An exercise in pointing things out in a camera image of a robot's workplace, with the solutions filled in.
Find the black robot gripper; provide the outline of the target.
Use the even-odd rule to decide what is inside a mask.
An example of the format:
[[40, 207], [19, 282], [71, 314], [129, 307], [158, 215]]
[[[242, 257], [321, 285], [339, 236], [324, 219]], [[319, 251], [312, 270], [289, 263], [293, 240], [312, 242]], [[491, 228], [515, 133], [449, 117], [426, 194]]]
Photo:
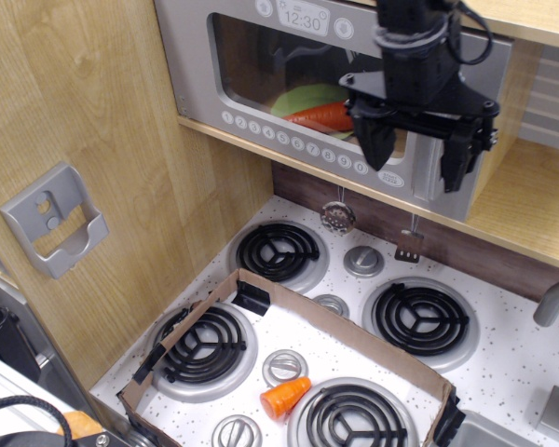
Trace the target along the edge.
[[463, 65], [485, 63], [494, 49], [486, 37], [482, 52], [467, 58], [460, 36], [423, 46], [383, 46], [379, 71], [342, 76], [346, 108], [367, 164], [380, 171], [391, 158], [396, 131], [405, 130], [443, 143], [441, 175], [445, 193], [457, 192], [476, 159], [497, 141], [500, 106], [492, 96], [469, 86]]

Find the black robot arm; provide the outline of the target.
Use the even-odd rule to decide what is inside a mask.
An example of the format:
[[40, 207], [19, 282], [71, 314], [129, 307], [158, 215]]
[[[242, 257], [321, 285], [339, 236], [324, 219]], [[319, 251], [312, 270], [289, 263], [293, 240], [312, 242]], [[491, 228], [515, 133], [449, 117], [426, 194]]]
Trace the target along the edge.
[[460, 189], [476, 158], [497, 141], [498, 103], [465, 84], [461, 16], [484, 19], [461, 1], [379, 1], [375, 44], [383, 70], [343, 76], [345, 107], [367, 163], [381, 170], [398, 129], [443, 141], [444, 190]]

